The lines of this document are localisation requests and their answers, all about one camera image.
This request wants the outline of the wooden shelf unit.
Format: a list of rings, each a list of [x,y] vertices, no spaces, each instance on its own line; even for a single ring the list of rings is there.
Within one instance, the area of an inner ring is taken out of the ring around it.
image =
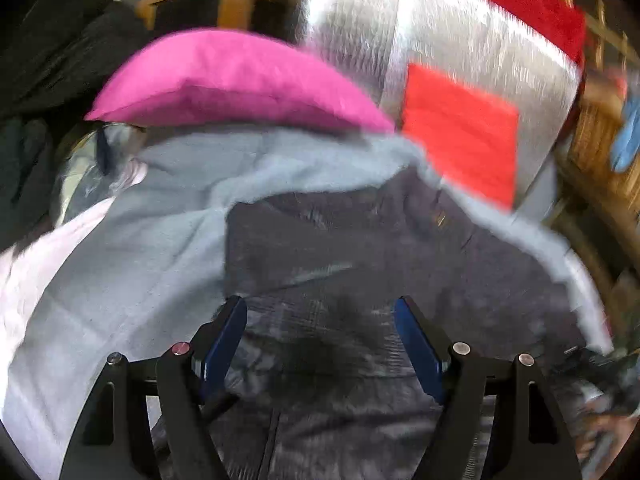
[[[639,55],[624,32],[608,28],[603,2],[586,16],[586,70],[568,143],[553,152],[560,199],[550,226],[582,258],[605,307],[623,310],[639,298],[639,162],[623,172],[610,166],[624,125],[628,70]]]

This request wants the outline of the pink pillow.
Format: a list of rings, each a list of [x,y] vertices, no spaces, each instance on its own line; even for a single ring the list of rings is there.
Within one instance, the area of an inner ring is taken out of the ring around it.
[[[388,133],[394,124],[356,84],[315,56],[220,28],[174,32],[107,81],[87,119],[140,127],[259,122]]]

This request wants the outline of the silver foil insulation mat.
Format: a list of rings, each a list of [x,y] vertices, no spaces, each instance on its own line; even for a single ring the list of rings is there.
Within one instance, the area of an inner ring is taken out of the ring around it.
[[[488,0],[298,0],[294,40],[393,120],[409,63],[513,103],[520,112],[517,202],[544,166],[582,79],[564,52]]]

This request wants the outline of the black quilted jacket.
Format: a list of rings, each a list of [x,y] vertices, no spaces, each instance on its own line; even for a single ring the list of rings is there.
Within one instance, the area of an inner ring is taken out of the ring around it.
[[[410,296],[473,351],[530,352],[571,430],[578,383],[561,365],[608,344],[600,308],[534,254],[473,222],[412,168],[349,191],[248,174],[156,174],[170,317],[193,330],[238,295],[247,324],[226,378],[234,399],[205,429],[233,479],[408,479],[440,409],[394,320]]]

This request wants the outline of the clear plastic bag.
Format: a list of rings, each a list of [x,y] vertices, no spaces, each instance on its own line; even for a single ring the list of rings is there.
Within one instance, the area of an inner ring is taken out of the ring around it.
[[[58,228],[133,185],[142,171],[137,154],[145,138],[145,130],[134,126],[95,124],[58,170],[50,207],[53,225]]]

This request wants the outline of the red-orange cushion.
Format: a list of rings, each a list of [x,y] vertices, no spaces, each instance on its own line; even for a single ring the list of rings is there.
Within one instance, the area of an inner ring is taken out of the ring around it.
[[[514,204],[519,117],[503,98],[408,65],[402,133],[424,148],[441,176],[504,210]]]

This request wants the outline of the black clothes pile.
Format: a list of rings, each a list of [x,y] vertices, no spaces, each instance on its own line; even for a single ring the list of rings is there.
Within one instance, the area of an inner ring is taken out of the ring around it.
[[[74,122],[150,42],[116,0],[38,0],[1,51],[1,117]]]

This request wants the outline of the light blue cloth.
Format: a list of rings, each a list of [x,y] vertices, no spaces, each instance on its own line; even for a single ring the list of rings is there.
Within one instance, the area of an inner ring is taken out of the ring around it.
[[[623,107],[624,123],[610,149],[610,167],[616,174],[625,172],[639,153],[639,110],[638,94],[627,96]]]

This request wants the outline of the grey knit blanket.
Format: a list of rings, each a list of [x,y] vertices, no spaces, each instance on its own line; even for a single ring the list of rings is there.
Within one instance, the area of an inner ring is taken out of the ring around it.
[[[555,275],[582,304],[603,312],[600,302],[588,296],[590,277],[564,240],[443,184],[420,148],[401,136],[332,138],[260,127],[168,130],[140,158],[146,168],[142,181],[114,200],[66,259],[32,312],[24,338],[12,347],[1,419],[43,479],[60,475],[82,406],[111,352],[130,360],[157,356],[190,338],[224,302],[193,330],[171,319],[168,250],[160,239],[158,194],[152,185],[156,174],[213,169],[266,182],[283,178],[290,190],[349,191],[412,168],[425,183],[447,192],[473,222],[514,237],[534,254],[558,252]]]

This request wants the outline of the pink striped sheet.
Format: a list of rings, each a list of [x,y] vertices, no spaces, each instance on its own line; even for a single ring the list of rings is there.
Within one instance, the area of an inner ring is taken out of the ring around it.
[[[2,344],[20,344],[44,290],[74,249],[105,218],[114,200],[114,197],[101,200],[24,249],[14,245],[2,252]]]

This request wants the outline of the wicker basket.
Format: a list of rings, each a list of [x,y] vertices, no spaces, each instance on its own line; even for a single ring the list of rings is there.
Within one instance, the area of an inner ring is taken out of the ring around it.
[[[593,179],[611,174],[610,149],[623,125],[622,112],[607,105],[582,100],[577,127],[570,144],[570,160]]]

